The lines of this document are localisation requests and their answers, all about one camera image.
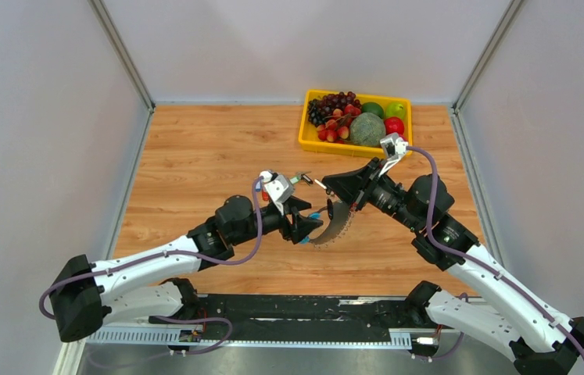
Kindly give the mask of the large keyring with small rings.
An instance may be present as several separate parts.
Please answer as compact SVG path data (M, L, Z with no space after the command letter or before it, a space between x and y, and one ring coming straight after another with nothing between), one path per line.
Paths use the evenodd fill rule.
M351 205L342 202L338 198L329 198L335 203L334 217L332 220L328 218L328 214L325 211L326 205L310 216L320 219L321 215L325 213L326 219L328 220L328 222L321 228L319 234L311 234L304 240L306 244L311 244L315 248L329 246L344 235L349 229L354 216L354 208Z

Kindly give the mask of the black tagged key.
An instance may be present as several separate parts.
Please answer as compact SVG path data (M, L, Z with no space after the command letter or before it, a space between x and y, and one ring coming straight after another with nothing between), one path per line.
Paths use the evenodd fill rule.
M328 218L331 220L334 217L334 205L335 205L334 201L332 199L328 198L325 211L328 214Z

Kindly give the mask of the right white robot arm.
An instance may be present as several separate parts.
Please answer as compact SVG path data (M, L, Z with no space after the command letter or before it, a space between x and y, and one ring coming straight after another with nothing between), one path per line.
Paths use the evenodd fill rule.
M498 263L448 210L454 203L437 167L408 189L388 175L388 163L327 175L322 184L356 212L366 204L412 230L412 245L426 262L460 279L489 308L469 305L422 281L407 296L411 323L455 328L504 355L520 374L568 374L584 362L584 317L553 308Z

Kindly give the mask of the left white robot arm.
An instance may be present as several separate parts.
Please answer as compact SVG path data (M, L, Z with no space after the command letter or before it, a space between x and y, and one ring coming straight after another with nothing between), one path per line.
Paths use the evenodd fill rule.
M234 247L278 232L294 245L320 228L322 220L304 216L311 204L293 197L278 208L260 208L233 195L213 216L186 235L157 248L119 259L90 262L86 255L69 259L45 293L62 342L78 341L102 326L140 316L174 317L190 323L199 302L187 284L155 286L162 279L195 273L216 265L236 266Z

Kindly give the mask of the red cherries cluster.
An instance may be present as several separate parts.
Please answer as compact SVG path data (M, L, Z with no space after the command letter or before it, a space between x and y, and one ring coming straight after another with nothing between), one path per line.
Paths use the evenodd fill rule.
M309 117L320 141L345 143L350 138L352 122L361 114L359 107L348 104L344 109L323 108L314 110Z

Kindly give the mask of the green netted melon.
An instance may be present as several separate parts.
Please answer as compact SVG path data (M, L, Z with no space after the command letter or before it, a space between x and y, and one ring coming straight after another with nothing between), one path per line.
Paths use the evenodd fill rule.
M378 147L386 135L382 119L372 113L361 113L350 125L350 140L355 145Z

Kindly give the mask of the upper red apple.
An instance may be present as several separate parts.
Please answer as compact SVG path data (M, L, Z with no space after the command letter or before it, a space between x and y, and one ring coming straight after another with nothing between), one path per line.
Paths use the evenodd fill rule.
M384 120L386 134L398 134L400 136L404 135L406 129L405 123L402 119L396 116L391 116Z

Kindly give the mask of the dark green lime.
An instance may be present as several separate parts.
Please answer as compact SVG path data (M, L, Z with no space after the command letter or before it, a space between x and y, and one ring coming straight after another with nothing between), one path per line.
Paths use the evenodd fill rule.
M380 119L385 118L385 110L377 102L362 103L360 109L362 113L372 113L378 116Z

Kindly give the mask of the dark purple grape bunch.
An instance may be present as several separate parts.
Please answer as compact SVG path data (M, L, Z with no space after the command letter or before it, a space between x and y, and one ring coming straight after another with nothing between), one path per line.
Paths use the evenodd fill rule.
M315 127L329 120L335 120L339 126L350 125L361 113L361 102L352 91L311 98L306 104L306 118Z

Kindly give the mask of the light green apple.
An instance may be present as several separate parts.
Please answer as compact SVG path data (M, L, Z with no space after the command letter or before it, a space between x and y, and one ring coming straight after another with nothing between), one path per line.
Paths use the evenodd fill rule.
M404 120L407 115L408 105L403 102L390 102L385 108L385 118L396 117Z

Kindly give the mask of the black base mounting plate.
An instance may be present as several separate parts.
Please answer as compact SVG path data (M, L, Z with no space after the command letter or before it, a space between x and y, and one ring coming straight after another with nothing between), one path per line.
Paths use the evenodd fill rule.
M402 299L355 296L206 295L175 314L177 320L230 320L232 341L384 342L391 329L437 325Z

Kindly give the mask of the right aluminium corner post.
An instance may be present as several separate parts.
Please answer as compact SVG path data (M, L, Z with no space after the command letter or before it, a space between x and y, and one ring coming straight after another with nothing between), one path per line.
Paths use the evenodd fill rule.
M512 26L513 22L517 18L520 10L525 5L525 0L510 0L507 4L506 9L503 12L500 20L494 28L494 31L486 42L485 47L478 57L476 64L468 75L467 80L462 86L457 99L453 103L453 111L459 113L468 99L471 97L471 93L475 89L481 75L485 72L492 57L496 54L501 42L504 40L508 30Z

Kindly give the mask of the aluminium corner post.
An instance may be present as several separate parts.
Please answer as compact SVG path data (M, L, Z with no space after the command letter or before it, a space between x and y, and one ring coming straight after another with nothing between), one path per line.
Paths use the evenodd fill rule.
M131 80L131 83L143 104L150 113L154 113L156 103L152 98L149 89L146 87L142 75L136 67L128 48L120 35L118 27L108 10L107 4L103 0L88 0L88 4L92 7L99 24L104 30L117 58L120 60L122 67Z
M471 93L475 89L481 75L485 72L492 57L496 54L501 42L504 40L508 30L512 26L513 22L517 18L520 10L525 5L525 0L510 0L507 4L506 9L503 12L500 20L494 28L494 31L486 42L485 47L478 57L476 64L468 75L467 80L462 86L457 99L453 103L453 111L459 113L468 99L471 97Z

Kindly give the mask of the aluminium front rail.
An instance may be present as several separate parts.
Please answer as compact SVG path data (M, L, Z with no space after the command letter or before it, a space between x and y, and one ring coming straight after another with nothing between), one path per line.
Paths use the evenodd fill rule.
M512 374L500 353L401 297L202 295L198 327L136 320L83 344L78 374Z

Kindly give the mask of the left aluminium corner post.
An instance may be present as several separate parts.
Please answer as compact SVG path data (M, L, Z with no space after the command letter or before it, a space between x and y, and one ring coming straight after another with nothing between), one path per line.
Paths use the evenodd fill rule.
M104 30L117 58L120 60L122 67L131 80L131 83L143 104L150 113L154 113L156 103L152 98L149 89L146 87L142 75L136 67L128 48L120 35L118 27L108 10L107 4L103 0L88 0L88 4L92 7L99 24Z

